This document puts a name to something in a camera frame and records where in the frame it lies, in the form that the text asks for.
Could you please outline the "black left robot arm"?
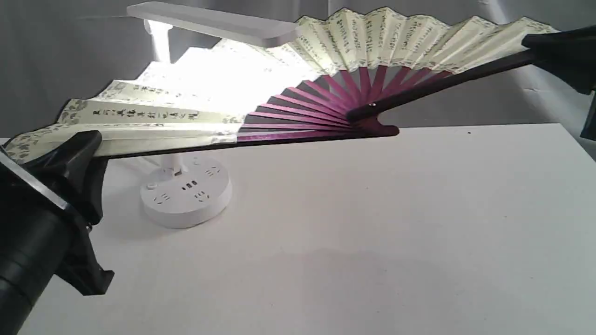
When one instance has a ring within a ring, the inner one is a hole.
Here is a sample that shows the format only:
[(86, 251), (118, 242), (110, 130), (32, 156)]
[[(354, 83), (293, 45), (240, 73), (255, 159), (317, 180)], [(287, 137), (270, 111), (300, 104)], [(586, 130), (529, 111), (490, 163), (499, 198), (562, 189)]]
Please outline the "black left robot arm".
[(33, 161), (1, 151), (1, 333), (16, 335), (58, 276), (81, 295), (104, 295), (103, 269), (90, 233), (103, 217), (107, 159), (94, 158), (98, 131), (79, 132)]

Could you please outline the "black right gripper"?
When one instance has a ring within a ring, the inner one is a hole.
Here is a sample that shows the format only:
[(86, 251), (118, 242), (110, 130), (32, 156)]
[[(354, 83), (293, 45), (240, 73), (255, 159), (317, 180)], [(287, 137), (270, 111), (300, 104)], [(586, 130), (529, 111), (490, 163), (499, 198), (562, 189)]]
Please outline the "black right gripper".
[(521, 44), (538, 55), (540, 68), (565, 82), (592, 101), (580, 137), (596, 141), (596, 26), (571, 31), (528, 34)]

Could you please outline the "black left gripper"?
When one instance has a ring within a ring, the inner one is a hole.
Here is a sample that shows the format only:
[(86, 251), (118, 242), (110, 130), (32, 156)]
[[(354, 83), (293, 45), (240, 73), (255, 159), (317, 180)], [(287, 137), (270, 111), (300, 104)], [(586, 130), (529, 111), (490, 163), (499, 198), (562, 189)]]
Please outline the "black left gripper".
[(1, 297), (38, 298), (53, 276), (81, 295), (106, 294), (114, 272), (95, 255), (107, 160), (99, 131), (78, 132), (23, 165), (1, 151)]

